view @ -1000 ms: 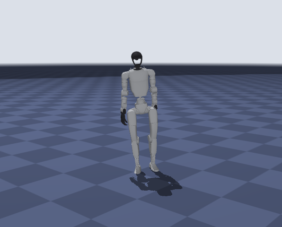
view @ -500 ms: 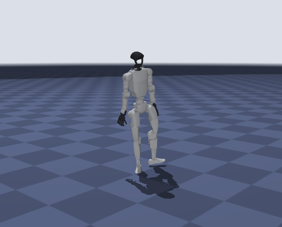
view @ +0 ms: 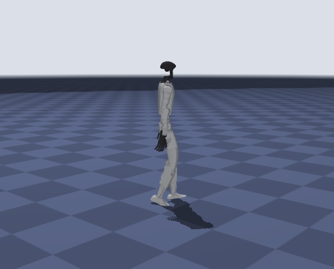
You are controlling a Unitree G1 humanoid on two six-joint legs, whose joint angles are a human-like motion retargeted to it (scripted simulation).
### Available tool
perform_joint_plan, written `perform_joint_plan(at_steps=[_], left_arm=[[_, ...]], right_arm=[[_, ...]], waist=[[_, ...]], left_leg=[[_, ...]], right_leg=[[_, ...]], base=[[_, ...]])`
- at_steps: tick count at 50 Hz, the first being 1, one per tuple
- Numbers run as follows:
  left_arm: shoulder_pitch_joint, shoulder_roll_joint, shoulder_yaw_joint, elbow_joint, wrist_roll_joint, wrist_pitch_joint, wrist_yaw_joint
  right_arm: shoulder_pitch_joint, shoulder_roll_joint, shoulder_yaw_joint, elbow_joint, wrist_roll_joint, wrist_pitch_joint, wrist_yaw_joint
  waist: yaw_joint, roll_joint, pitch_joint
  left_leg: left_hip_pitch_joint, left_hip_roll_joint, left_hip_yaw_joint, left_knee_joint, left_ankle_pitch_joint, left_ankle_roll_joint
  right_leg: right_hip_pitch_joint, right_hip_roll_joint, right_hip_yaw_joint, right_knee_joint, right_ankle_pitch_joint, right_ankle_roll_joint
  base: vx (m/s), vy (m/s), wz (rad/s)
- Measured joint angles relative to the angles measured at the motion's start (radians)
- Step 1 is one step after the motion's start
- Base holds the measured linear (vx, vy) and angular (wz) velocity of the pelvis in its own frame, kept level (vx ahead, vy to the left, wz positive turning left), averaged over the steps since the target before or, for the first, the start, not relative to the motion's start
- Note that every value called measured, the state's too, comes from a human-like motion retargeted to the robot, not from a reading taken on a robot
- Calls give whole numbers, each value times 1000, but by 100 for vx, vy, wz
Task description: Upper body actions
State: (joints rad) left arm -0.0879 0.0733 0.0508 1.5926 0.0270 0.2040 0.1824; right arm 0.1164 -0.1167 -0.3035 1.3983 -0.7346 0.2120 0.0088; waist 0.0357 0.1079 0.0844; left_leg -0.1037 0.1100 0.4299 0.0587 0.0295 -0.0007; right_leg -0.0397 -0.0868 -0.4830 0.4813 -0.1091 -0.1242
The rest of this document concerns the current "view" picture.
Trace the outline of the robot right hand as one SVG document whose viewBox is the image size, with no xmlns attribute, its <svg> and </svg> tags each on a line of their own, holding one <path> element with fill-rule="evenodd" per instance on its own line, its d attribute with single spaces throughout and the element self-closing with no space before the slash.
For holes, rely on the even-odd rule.
<svg viewBox="0 0 334 269">
<path fill-rule="evenodd" d="M 166 143 L 166 139 L 165 139 L 165 137 L 166 136 L 163 136 L 162 135 L 162 133 L 163 133 L 163 130 L 161 130 L 160 131 L 160 139 L 158 140 L 158 144 L 157 144 L 157 147 L 155 148 L 155 150 L 157 149 L 157 151 L 163 151 L 164 150 L 164 147 L 166 148 L 167 147 L 167 143 Z M 163 148 L 163 149 L 162 149 Z M 160 149 L 160 150 L 159 150 Z"/>
</svg>

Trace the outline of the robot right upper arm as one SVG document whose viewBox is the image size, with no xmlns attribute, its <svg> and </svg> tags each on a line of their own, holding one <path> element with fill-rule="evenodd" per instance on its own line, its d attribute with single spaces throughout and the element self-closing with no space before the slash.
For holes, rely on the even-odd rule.
<svg viewBox="0 0 334 269">
<path fill-rule="evenodd" d="M 163 87 L 163 99 L 162 99 L 162 103 L 161 103 L 161 112 L 164 108 L 167 108 L 169 101 L 170 101 L 170 96 L 172 93 L 173 88 L 170 85 L 165 85 Z M 168 109 L 168 114 L 170 113 L 170 109 Z"/>
</svg>

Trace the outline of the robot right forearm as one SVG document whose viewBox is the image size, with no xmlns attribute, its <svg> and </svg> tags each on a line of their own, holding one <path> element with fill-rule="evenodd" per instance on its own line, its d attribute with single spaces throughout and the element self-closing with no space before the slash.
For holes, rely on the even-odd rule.
<svg viewBox="0 0 334 269">
<path fill-rule="evenodd" d="M 164 108 L 161 112 L 161 130 L 163 130 L 162 135 L 166 136 L 167 135 L 167 130 L 168 130 L 168 109 Z"/>
</svg>

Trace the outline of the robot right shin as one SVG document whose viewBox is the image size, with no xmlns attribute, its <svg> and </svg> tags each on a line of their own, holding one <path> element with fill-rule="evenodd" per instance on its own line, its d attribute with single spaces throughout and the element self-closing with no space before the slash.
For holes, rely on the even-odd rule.
<svg viewBox="0 0 334 269">
<path fill-rule="evenodd" d="M 160 188 L 159 188 L 159 191 L 157 193 L 157 196 L 156 198 L 159 198 L 161 199 L 163 194 L 165 193 L 166 189 L 168 188 L 168 186 L 170 185 L 174 175 L 175 175 L 175 172 L 172 174 L 172 168 L 170 165 L 166 165 L 164 167 L 164 171 L 161 175 L 161 179 L 160 179 Z"/>
</svg>

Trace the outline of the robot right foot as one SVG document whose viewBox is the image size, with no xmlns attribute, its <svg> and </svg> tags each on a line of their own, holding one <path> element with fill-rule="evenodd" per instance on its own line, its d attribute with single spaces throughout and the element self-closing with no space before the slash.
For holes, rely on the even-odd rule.
<svg viewBox="0 0 334 269">
<path fill-rule="evenodd" d="M 157 195 L 153 195 L 150 200 L 153 201 L 153 202 L 158 203 L 161 206 L 168 206 L 169 205 L 163 198 L 159 199 L 159 198 L 156 198 L 156 196 Z"/>
</svg>

